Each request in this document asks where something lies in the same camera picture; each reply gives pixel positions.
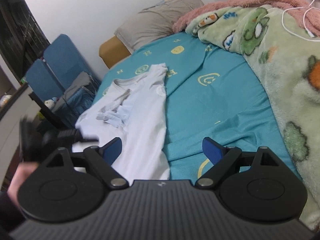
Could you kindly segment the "person's left hand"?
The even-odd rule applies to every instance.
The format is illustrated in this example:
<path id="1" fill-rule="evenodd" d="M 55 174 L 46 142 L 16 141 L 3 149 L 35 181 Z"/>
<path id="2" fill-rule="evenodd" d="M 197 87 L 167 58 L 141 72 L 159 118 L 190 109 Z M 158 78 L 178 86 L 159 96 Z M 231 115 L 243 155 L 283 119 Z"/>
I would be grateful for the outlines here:
<path id="1" fill-rule="evenodd" d="M 38 168 L 39 163 L 37 162 L 23 162 L 17 167 L 17 170 L 12 178 L 11 184 L 7 190 L 7 194 L 10 200 L 20 208 L 18 203 L 17 195 L 21 185 L 25 180 Z"/>

